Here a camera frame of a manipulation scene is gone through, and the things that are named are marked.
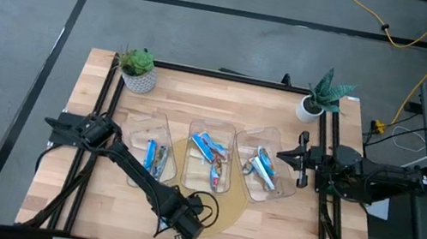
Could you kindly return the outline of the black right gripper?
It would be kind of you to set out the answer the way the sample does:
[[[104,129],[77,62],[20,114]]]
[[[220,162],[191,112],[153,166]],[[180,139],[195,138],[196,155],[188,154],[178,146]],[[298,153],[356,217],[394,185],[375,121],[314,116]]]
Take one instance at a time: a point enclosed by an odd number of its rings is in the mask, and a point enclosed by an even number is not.
[[[299,171],[300,176],[296,181],[298,188],[306,188],[308,185],[307,170],[317,170],[322,164],[324,151],[320,146],[309,146],[310,133],[306,130],[299,136],[299,147],[293,150],[277,152],[278,158],[286,162],[294,171]]]

